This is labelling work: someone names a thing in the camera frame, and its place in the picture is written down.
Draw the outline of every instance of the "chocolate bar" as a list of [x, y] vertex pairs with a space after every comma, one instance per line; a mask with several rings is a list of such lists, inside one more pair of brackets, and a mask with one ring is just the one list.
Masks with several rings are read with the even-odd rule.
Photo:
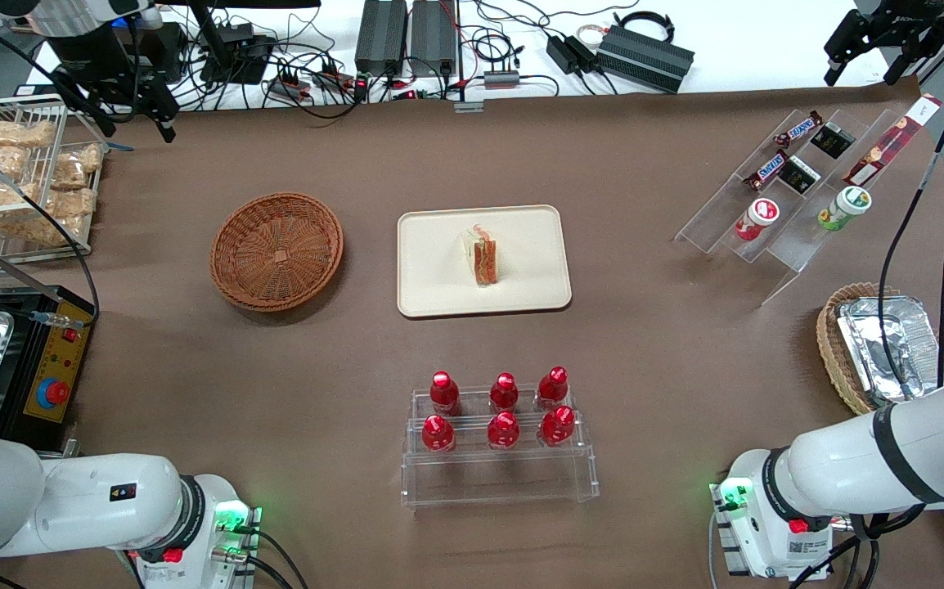
[[791, 189], [802, 194], [820, 180], [820, 174], [813, 171], [805, 161], [796, 156], [789, 157], [789, 163], [778, 172], [778, 178], [789, 184]]
[[772, 158], [772, 160], [767, 161], [762, 168], [759, 169], [759, 172], [752, 172], [752, 175], [748, 176], [741, 182], [748, 184], [749, 187], [752, 187], [754, 191], [760, 191], [763, 188], [763, 184], [770, 181], [776, 173], [778, 173], [785, 164], [789, 163], [789, 154], [785, 153], [784, 150], [779, 149], [778, 154]]
[[832, 123], [831, 120], [824, 124], [824, 127], [817, 130], [813, 138], [810, 139], [811, 144], [816, 145], [817, 149], [827, 153], [832, 160], [838, 160], [839, 156], [843, 155], [843, 152], [849, 149], [850, 145], [853, 145], [853, 142], [856, 141], [857, 139], [854, 138], [853, 135], [843, 131], [837, 124]]
[[817, 114], [816, 110], [810, 111], [810, 116], [804, 122], [797, 124], [797, 126], [792, 127], [788, 132], [781, 133], [780, 135], [775, 135], [774, 142], [779, 146], [790, 146], [793, 145], [793, 142], [800, 137], [805, 137], [810, 129], [813, 129], [819, 124], [824, 123], [825, 120]]

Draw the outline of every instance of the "foil tray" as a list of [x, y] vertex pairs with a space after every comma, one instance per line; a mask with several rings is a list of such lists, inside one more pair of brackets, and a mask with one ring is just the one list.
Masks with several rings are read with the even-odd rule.
[[861, 388], [876, 407], [922, 398], [937, 390], [937, 339], [927, 312], [917, 299], [883, 299], [883, 330], [903, 383], [891, 369], [879, 331], [879, 301], [853, 299], [835, 307], [836, 323], [850, 352]]

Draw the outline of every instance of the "red bottle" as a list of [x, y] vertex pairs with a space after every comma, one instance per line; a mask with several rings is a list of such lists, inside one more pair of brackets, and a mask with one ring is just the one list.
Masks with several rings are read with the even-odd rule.
[[541, 419], [541, 426], [538, 428], [538, 440], [544, 445], [554, 447], [564, 443], [567, 438], [573, 436], [574, 414], [573, 409], [561, 405], [549, 411]]
[[431, 452], [450, 452], [457, 445], [454, 426], [438, 415], [429, 415], [425, 419], [425, 426], [420, 430], [420, 440]]
[[508, 411], [498, 413], [487, 425], [487, 443], [494, 450], [508, 450], [516, 445], [518, 439], [519, 422]]
[[555, 409], [566, 399], [567, 390], [569, 385], [566, 384], [566, 369], [556, 366], [541, 378], [538, 392], [534, 395], [534, 406], [538, 407], [539, 411]]
[[516, 388], [516, 378], [508, 372], [498, 374], [497, 381], [490, 388], [490, 408], [494, 413], [514, 411], [519, 400], [519, 389]]
[[432, 376], [432, 387], [428, 390], [432, 407], [439, 415], [458, 417], [461, 414], [461, 399], [457, 395], [457, 383], [442, 370]]

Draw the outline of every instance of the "acrylic stand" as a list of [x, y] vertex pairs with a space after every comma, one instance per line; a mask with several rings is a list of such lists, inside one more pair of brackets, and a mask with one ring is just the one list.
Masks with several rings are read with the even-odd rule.
[[537, 440], [544, 411], [534, 407], [535, 384], [520, 384], [514, 414], [519, 441], [510, 450], [487, 445], [490, 387], [461, 389], [461, 417], [448, 417], [456, 448], [430, 452], [420, 440], [425, 418], [434, 414], [428, 390], [413, 391], [403, 444], [403, 505], [417, 507], [458, 504], [514, 503], [540, 499], [573, 499], [579, 503], [599, 496], [596, 455], [573, 393], [566, 405], [576, 413], [573, 436], [558, 447]]
[[[835, 111], [834, 115], [827, 119], [828, 122], [856, 137], [856, 141], [838, 160], [811, 144], [810, 139], [816, 131], [811, 131], [807, 137], [798, 139], [789, 149], [785, 149], [789, 156], [797, 156], [820, 175], [820, 180], [813, 183], [804, 194], [791, 189], [781, 178], [772, 178], [760, 191], [753, 191], [748, 184], [743, 183], [745, 178], [774, 157], [779, 149], [774, 143], [774, 136], [786, 132], [806, 117], [805, 112], [793, 111], [782, 124], [767, 135], [755, 152], [734, 171], [730, 179], [726, 180], [719, 191], [708, 199], [707, 204], [675, 236], [677, 241], [689, 241], [705, 254], [711, 254], [718, 247], [725, 246], [738, 254], [742, 260], [752, 264], [766, 251], [784, 264], [789, 271], [763, 300], [763, 305], [796, 280], [816, 256], [817, 251], [836, 234], [817, 223], [817, 214], [827, 208], [839, 191], [850, 186], [843, 181], [843, 176], [872, 149], [880, 135], [901, 118], [893, 111], [886, 110], [871, 126], [865, 126], [845, 111]], [[865, 189], [875, 184], [881, 174], [883, 170], [865, 184]], [[734, 225], [757, 198], [770, 198], [775, 201], [781, 209], [781, 215], [774, 224], [765, 228], [759, 237], [745, 241], [734, 232]]]

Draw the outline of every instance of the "round wicker basket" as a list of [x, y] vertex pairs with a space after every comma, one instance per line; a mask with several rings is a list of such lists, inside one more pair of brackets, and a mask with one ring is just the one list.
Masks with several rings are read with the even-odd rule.
[[[828, 371], [829, 380], [832, 381], [835, 391], [857, 415], [875, 411], [877, 407], [872, 405], [865, 390], [861, 387], [861, 382], [857, 379], [857, 371], [854, 369], [850, 352], [843, 343], [843, 335], [839, 333], [839, 325], [835, 321], [835, 306], [850, 299], [876, 297], [878, 294], [879, 284], [871, 282], [858, 282], [844, 286], [828, 298], [828, 302], [817, 316], [817, 348], [820, 350], [820, 358], [825, 362], [825, 370]], [[900, 294], [900, 291], [887, 287], [887, 297]]]
[[326, 287], [342, 250], [341, 225], [326, 205], [281, 191], [228, 217], [210, 250], [210, 276], [233, 305], [281, 312]]

